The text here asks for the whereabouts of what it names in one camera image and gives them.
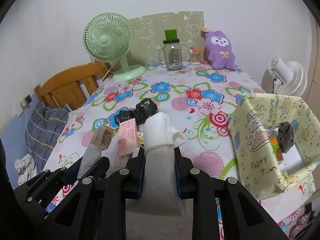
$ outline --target pink packet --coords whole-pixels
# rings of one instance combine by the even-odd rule
[[[133,153],[138,147],[137,125],[135,119],[122,122],[119,125],[118,155]]]

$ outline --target plaid fabric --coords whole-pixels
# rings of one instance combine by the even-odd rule
[[[69,112],[64,108],[50,109],[39,102],[28,122],[25,133],[27,149],[42,171],[67,124]]]

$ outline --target fan stand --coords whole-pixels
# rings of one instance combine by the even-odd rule
[[[122,82],[134,79],[143,73],[145,73],[146,68],[142,65],[128,65],[127,56],[120,59],[121,69],[113,74],[112,80],[115,82]]]

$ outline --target blue wall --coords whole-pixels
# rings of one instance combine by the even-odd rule
[[[39,102],[36,94],[32,96],[32,102],[28,108],[20,115],[15,115],[4,128],[0,134],[1,141],[6,154],[6,168],[12,187],[15,189],[18,186],[18,172],[14,168],[14,162],[16,159],[21,159],[29,153],[26,146],[25,132],[26,117],[27,120]]]

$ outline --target black jar lid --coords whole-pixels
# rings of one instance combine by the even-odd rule
[[[164,40],[164,41],[163,41],[163,44],[171,44],[171,43],[179,43],[179,42],[180,42],[179,39],[171,40],[171,41]]]

